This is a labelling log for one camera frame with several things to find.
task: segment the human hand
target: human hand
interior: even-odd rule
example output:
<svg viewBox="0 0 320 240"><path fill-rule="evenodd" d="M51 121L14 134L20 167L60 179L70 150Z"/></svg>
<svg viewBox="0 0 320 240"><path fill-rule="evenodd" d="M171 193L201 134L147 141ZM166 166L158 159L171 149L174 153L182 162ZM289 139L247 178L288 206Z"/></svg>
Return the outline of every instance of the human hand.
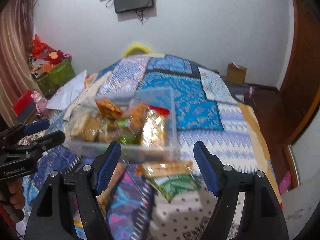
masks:
<svg viewBox="0 0 320 240"><path fill-rule="evenodd" d="M14 205L16 209L22 209L26 201L23 196L22 178L15 179L13 182L7 183L7 185L10 193L12 194L9 200L10 203ZM1 193L0 193L0 200L5 201Z"/></svg>

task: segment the green storage box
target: green storage box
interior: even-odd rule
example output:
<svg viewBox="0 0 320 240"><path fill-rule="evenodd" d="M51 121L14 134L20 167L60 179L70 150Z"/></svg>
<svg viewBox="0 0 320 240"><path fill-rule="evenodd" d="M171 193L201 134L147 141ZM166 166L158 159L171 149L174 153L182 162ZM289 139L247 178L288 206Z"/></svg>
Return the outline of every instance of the green storage box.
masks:
<svg viewBox="0 0 320 240"><path fill-rule="evenodd" d="M42 74L36 82L45 98L51 98L57 90L76 76L70 60L65 59L52 70Z"/></svg>

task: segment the red box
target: red box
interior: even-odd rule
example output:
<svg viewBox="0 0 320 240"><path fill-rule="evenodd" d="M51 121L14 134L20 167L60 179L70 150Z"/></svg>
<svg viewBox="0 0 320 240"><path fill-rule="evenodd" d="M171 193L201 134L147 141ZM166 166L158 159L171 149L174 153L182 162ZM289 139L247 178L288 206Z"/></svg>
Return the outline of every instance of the red box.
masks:
<svg viewBox="0 0 320 240"><path fill-rule="evenodd" d="M31 97L32 91L28 90L24 92L23 95L13 104L11 109L18 116L27 107L27 105L33 100Z"/></svg>

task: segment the pink object on floor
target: pink object on floor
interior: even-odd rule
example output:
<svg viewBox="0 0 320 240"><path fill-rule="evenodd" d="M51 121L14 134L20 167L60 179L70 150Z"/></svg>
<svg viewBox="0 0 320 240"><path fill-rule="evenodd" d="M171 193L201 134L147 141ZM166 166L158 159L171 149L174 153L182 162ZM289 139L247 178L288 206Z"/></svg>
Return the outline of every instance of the pink object on floor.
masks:
<svg viewBox="0 0 320 240"><path fill-rule="evenodd" d="M290 184L291 184L291 173L290 171L287 171L287 173L282 178L282 181L279 184L279 192L281 195L287 191Z"/></svg>

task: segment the bed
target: bed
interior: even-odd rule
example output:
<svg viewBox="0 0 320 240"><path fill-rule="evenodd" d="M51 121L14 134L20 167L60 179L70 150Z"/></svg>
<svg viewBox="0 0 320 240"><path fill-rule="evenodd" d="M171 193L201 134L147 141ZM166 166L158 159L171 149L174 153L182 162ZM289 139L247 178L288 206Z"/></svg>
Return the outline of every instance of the bed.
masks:
<svg viewBox="0 0 320 240"><path fill-rule="evenodd" d="M203 141L208 150L217 155L223 164L230 164L238 171L246 173L254 173L257 170L264 171L281 203L268 148L260 132L253 109L237 102L219 75L183 58L149 54L119 60L94 75L92 84L98 82L101 85L98 87L96 85L95 89L89 89L86 96L171 86L175 91L180 143L177 158L192 160L195 163L194 175L203 185L202 190L183 193L171 203L164 201L163 197L155 195L155 206L152 207L150 204L148 206L149 212L143 215L144 220L149 221L152 217L152 221L146 222L143 226L130 218L130 214L122 214L121 210L114 211L111 205L110 210L114 212L107 212L106 216L109 225L112 223L117 225L112 232L114 236L125 236L124 239L130 238L130 236L135 236L134 239L145 239L146 237L148 239L177 240L199 238L217 201L217 198L206 190L193 157L193 144L199 140ZM63 130L67 123L64 120L67 112L68 110L54 112L51 117L51 126L46 133ZM39 161L38 172L24 178L26 214L30 214L37 193L52 170L70 172L75 166L82 163L84 160L74 155L65 146L49 150ZM128 171L128 177L135 181L131 174ZM119 206L119 199L114 201ZM239 194L229 238L234 237L237 233L243 202L244 194ZM118 220L113 220L115 217L125 217L128 221L126 227L121 224L122 229L119 229ZM138 230L137 226L145 227L147 230ZM78 236L82 235L82 238L85 239L81 229L78 228L78 230Z"/></svg>

